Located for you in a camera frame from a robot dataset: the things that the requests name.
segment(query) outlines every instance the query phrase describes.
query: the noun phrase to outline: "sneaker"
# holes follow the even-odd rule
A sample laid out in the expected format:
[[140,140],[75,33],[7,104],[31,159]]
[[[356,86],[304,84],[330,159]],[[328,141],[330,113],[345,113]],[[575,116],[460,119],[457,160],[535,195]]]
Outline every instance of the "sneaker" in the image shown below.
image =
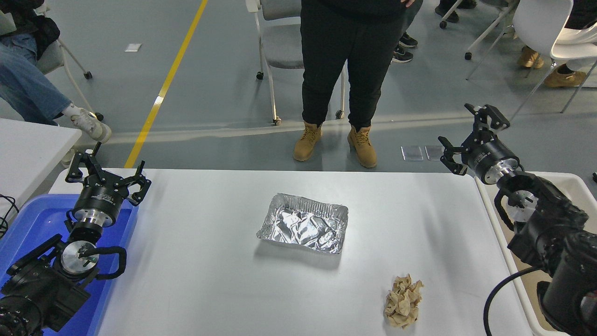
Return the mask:
[[460,5],[458,5],[458,9],[461,10],[471,10],[473,8],[477,7],[477,1],[476,0],[463,0]]
[[404,32],[404,34],[402,34],[402,37],[400,38],[399,45],[405,48],[414,48],[418,45],[418,41],[410,37],[410,35],[406,32]]
[[400,45],[394,49],[394,55],[392,57],[392,62],[397,63],[407,63],[413,60],[413,54],[406,51]]
[[[446,13],[448,12],[448,10],[450,10],[449,8],[445,9],[442,8],[441,6],[437,6],[435,7],[435,14],[444,17],[444,15],[446,15]],[[458,14],[456,14],[456,11],[453,11],[452,14],[450,14],[448,16],[448,18],[446,19],[447,22],[451,22],[451,23],[457,23],[460,20],[460,18],[458,17]]]
[[66,152],[66,154],[64,155],[62,160],[60,160],[60,164],[64,168],[68,169],[70,167],[70,164],[73,161],[73,158],[75,158],[75,154],[76,154],[76,150],[74,149],[74,147],[71,147],[71,149],[69,149],[69,151]]
[[585,77],[587,77],[587,74],[585,72],[580,72],[580,71],[574,71],[571,74],[560,74],[558,72],[558,69],[555,69],[551,74],[549,74],[549,76],[547,76],[547,78],[545,78],[545,81],[543,81],[543,84],[545,84],[545,86],[548,87],[575,87],[575,86],[579,86],[585,79]]
[[543,59],[539,57],[538,52],[525,45],[525,47],[522,48],[522,55],[518,58],[516,64],[525,68],[530,68],[533,66],[533,63],[535,63],[535,69],[539,69],[543,66]]
[[84,108],[81,108],[80,113],[73,115],[70,120],[73,125],[87,133],[95,141],[105,143],[112,136],[110,127],[92,117],[91,113]]
[[370,130],[371,126],[361,127],[357,132],[355,126],[351,126],[348,133],[348,143],[355,148],[356,158],[365,168],[373,168],[377,165],[377,154],[369,140]]
[[313,155],[315,144],[321,139],[321,126],[304,122],[303,136],[294,145],[293,158],[297,161],[307,161]]

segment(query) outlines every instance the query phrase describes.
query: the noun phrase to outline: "blue jeans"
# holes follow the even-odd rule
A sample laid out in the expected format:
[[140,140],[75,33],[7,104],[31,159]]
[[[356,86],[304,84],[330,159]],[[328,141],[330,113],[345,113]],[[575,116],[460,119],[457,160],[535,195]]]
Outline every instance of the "blue jeans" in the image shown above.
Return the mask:
[[29,33],[0,37],[0,97],[25,121],[56,126],[71,101],[35,67],[36,53]]

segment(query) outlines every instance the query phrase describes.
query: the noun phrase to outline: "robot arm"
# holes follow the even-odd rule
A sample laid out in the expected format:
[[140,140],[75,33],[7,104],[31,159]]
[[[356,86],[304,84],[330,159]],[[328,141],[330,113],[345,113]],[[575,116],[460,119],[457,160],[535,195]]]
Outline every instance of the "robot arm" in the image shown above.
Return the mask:
[[[56,234],[15,262],[7,274],[11,278],[0,289],[0,336],[41,336],[44,328],[56,332],[89,299],[85,287],[93,280],[120,276],[126,268],[127,252],[120,246],[96,246],[104,227],[116,222],[122,202],[134,206],[143,201],[151,181],[143,174],[143,164],[135,175],[122,178],[104,171],[96,161],[98,143],[92,153],[76,153],[66,182],[83,183],[75,207],[64,222],[69,232],[65,242]],[[79,166],[89,175],[83,178]],[[140,190],[129,195],[128,188]],[[100,274],[96,267],[102,255],[118,254],[118,269]]]
[[[439,137],[445,148],[441,161],[455,174],[470,167],[483,183],[497,185],[496,209],[515,233],[508,248],[552,277],[537,285],[546,320],[570,335],[597,335],[597,235],[583,230],[587,214],[551,182],[524,172],[497,137],[510,126],[497,108],[465,107],[475,116],[473,132],[461,147]],[[454,154],[461,154],[462,164]]]

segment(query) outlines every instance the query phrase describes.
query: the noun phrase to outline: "blue plastic tray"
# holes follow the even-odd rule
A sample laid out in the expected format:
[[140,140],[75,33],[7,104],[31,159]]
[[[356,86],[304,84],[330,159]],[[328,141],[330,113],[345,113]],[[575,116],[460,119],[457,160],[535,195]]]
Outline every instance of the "blue plastic tray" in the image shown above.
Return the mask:
[[[79,195],[41,195],[27,202],[8,232],[0,240],[0,286],[10,278],[6,270],[23,255],[59,233],[66,241],[69,232],[64,225],[66,212],[71,210]],[[127,247],[137,219],[137,208],[128,201],[122,203],[116,223],[105,228],[98,247]],[[116,255],[103,255],[98,262],[100,273],[112,273],[118,269]],[[110,288],[114,280],[93,280],[85,290],[91,297],[60,332],[44,329],[44,335],[95,336],[106,310]]]

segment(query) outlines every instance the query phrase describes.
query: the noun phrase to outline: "crumpled brown paper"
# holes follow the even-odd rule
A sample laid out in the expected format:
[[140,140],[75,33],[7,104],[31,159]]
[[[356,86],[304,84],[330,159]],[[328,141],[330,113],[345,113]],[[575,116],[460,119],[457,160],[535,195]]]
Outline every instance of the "crumpled brown paper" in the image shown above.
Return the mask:
[[392,290],[387,295],[384,310],[391,326],[401,326],[404,329],[417,320],[417,305],[423,299],[421,287],[421,280],[413,284],[410,274],[406,277],[396,277]]

